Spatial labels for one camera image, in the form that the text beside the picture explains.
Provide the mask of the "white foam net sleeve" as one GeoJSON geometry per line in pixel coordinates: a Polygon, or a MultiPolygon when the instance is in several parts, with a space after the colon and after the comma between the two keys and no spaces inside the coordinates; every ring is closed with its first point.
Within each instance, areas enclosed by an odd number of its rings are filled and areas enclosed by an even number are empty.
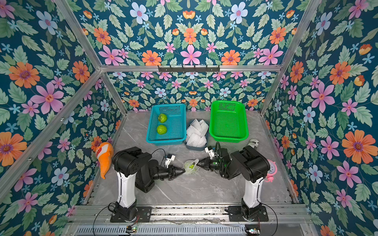
{"type": "Polygon", "coordinates": [[[195,160],[188,160],[184,163],[183,167],[184,167],[184,170],[185,170],[185,174],[186,175],[191,175],[191,174],[195,174],[196,172],[198,172],[199,170],[199,166],[197,165],[199,162],[198,159],[195,159],[195,160]]]}

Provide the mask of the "green custard apple front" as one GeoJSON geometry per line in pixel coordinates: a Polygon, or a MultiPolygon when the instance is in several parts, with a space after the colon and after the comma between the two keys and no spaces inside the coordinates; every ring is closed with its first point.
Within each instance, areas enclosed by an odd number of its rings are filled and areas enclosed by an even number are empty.
{"type": "Polygon", "coordinates": [[[197,171],[197,166],[195,164],[192,164],[189,166],[189,171],[191,173],[195,173],[197,171]]]}

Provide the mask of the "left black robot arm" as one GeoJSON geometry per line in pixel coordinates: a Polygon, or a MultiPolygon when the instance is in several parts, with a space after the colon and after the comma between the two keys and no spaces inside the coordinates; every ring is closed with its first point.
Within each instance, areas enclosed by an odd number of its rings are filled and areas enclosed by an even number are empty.
{"type": "Polygon", "coordinates": [[[173,180],[184,174],[183,168],[168,165],[163,167],[152,154],[143,152],[138,147],[121,150],[112,159],[118,176],[119,196],[112,210],[111,222],[135,222],[139,216],[147,212],[146,208],[137,207],[135,190],[149,192],[155,180],[173,180]]]}

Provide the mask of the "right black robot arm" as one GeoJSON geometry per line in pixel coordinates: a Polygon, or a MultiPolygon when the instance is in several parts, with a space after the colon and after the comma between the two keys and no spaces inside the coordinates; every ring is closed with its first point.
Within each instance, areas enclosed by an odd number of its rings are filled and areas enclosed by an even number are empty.
{"type": "Polygon", "coordinates": [[[196,165],[206,171],[217,172],[223,179],[232,180],[238,176],[245,179],[245,192],[240,210],[226,211],[232,215],[240,215],[246,221],[258,219],[266,211],[261,201],[261,190],[270,170],[268,159],[249,145],[229,153],[227,148],[216,143],[213,153],[213,157],[204,158],[196,165]]]}

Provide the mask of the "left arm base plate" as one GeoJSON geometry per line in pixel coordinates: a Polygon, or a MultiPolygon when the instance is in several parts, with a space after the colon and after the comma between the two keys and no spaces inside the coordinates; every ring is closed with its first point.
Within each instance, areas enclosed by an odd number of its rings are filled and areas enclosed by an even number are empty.
{"type": "Polygon", "coordinates": [[[138,223],[149,222],[152,215],[152,207],[150,206],[131,206],[125,208],[117,206],[113,211],[111,223],[138,223]]]}

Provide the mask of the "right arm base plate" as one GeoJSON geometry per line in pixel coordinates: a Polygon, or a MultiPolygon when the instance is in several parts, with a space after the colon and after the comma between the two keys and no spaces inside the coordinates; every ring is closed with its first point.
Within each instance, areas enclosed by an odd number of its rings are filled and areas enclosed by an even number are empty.
{"type": "Polygon", "coordinates": [[[264,206],[248,208],[246,206],[228,206],[225,209],[230,222],[268,222],[269,217],[264,206]]]}

